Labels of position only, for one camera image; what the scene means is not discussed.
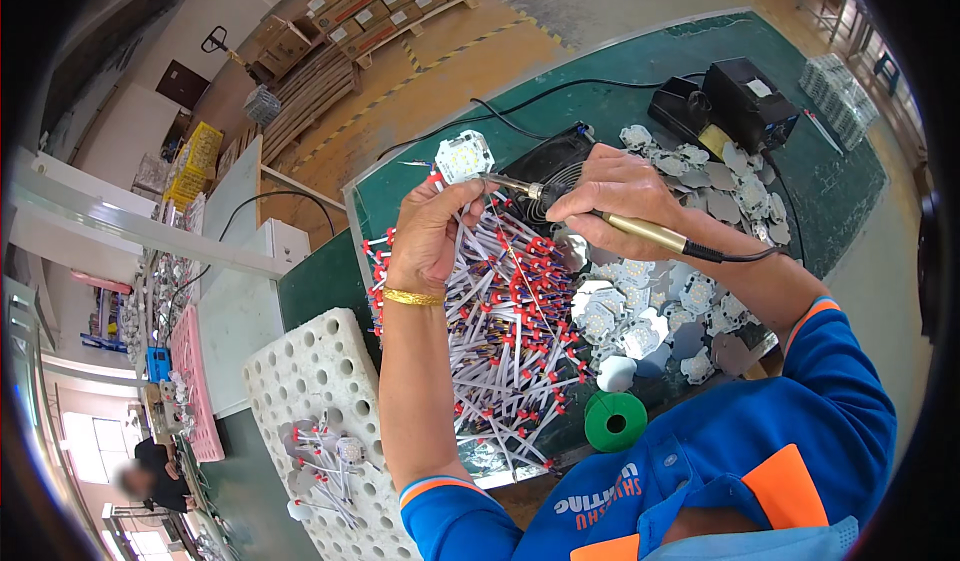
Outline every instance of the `blue shirt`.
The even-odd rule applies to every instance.
[[[718,386],[663,413],[632,447],[584,459],[522,532],[473,483],[400,494],[427,560],[639,559],[681,507],[736,507],[765,530],[863,523],[889,476],[897,421],[847,316],[822,297],[784,346],[783,375]]]

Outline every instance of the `soldering iron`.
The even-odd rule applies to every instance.
[[[487,182],[513,189],[535,201],[539,201],[546,209],[549,209],[561,196],[566,195],[570,191],[570,188],[565,183],[522,182],[521,180],[515,180],[495,173],[486,173],[482,177]],[[777,253],[786,255],[785,249],[776,246],[760,251],[759,253],[754,253],[753,255],[728,255],[727,253],[705,246],[699,242],[694,242],[677,231],[670,230],[669,228],[646,221],[645,219],[624,217],[623,215],[598,210],[596,208],[589,213],[597,218],[603,219],[606,223],[621,232],[640,237],[645,241],[662,246],[678,255],[687,255],[695,259],[713,262],[714,264],[721,264],[723,262],[748,263],[765,259]]]

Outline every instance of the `window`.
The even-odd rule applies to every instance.
[[[77,478],[85,483],[110,483],[117,467],[130,459],[119,420],[84,413],[63,413],[63,432]]]
[[[102,530],[100,533],[113,558],[116,561],[124,561],[124,557],[114,543],[110,531]],[[140,561],[173,561],[173,557],[167,552],[167,545],[163,542],[160,532],[124,532],[124,534],[126,534],[126,540],[129,541],[129,545]]]

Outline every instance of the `worker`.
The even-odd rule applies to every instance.
[[[114,482],[131,501],[142,501],[186,513],[197,508],[186,480],[177,471],[177,447],[159,445],[147,438],[133,447],[132,462],[121,469]]]
[[[847,316],[787,255],[746,263],[676,256],[590,210],[652,221],[737,255],[766,244],[682,207],[644,159],[596,144],[546,218],[627,259],[677,259],[728,288],[772,330],[782,376],[713,387],[656,417],[630,448],[595,453],[556,485],[522,532],[478,488],[451,429],[447,320],[436,305],[453,265],[455,213],[477,223],[493,184],[400,205],[383,306],[383,451],[403,526],[423,558],[841,558],[876,509],[891,470],[893,404]]]

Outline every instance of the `black shirt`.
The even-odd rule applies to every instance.
[[[153,438],[147,438],[133,448],[133,458],[140,460],[140,465],[156,478],[150,499],[161,507],[186,513],[184,496],[190,495],[186,479],[181,475],[173,479],[164,466],[167,464],[167,449],[155,444]],[[145,501],[150,507],[150,500]]]

